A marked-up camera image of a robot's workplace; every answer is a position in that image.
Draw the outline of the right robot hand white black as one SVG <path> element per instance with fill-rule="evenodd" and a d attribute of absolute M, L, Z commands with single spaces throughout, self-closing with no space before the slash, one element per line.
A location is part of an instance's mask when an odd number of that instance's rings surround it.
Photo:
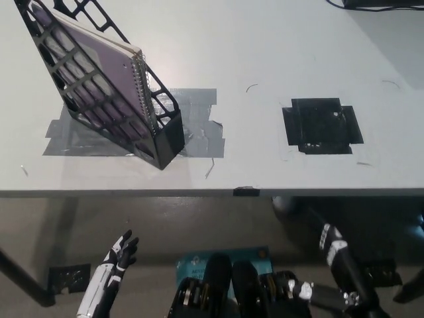
<path fill-rule="evenodd" d="M 348 247 L 347 241 L 336 226 L 324 220 L 310 206 L 306 209 L 306 219 L 309 228 L 319 235 L 319 250 L 323 253 L 327 265 L 331 268 L 338 252 Z"/>

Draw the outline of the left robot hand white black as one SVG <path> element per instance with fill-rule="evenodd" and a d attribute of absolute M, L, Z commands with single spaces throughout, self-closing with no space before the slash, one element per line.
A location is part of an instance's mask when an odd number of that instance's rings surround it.
<path fill-rule="evenodd" d="M 76 313 L 77 317 L 109 317 L 126 270 L 136 262 L 139 239 L 128 230 L 95 269 Z"/>

